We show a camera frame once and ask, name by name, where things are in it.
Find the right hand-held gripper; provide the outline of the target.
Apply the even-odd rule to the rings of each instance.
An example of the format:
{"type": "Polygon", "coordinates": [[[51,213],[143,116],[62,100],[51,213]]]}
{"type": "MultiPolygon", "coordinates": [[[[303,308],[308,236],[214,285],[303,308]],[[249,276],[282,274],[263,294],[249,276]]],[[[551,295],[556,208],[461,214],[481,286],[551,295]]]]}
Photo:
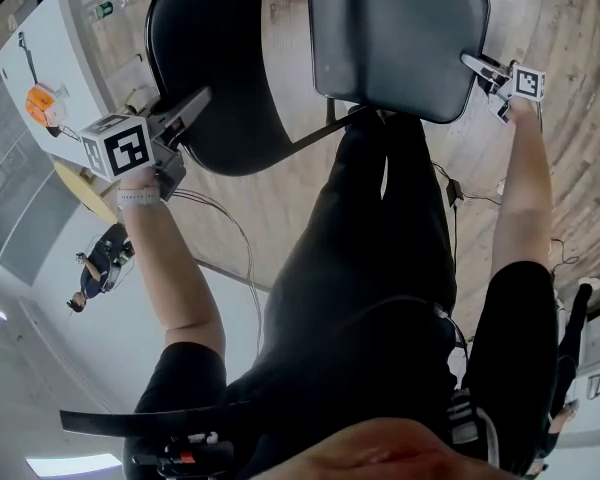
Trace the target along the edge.
{"type": "Polygon", "coordinates": [[[479,85],[487,95],[490,112],[503,124],[509,122],[511,99],[519,97],[535,104],[536,113],[542,119],[542,101],[545,95],[545,73],[514,63],[509,67],[493,59],[468,53],[461,55],[461,62],[479,75],[479,85]]]}

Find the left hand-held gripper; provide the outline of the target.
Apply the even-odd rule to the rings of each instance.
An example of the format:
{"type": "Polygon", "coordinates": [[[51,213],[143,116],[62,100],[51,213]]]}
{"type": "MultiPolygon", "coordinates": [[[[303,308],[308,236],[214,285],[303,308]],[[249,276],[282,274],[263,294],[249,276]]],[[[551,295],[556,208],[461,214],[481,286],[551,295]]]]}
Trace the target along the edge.
{"type": "MultiPolygon", "coordinates": [[[[176,134],[188,129],[212,99],[206,86],[177,104],[162,122],[176,134]]],[[[160,196],[168,201],[186,175],[177,149],[164,143],[158,128],[145,117],[109,114],[79,132],[86,167],[109,181],[119,181],[139,169],[154,167],[160,196]]]]}

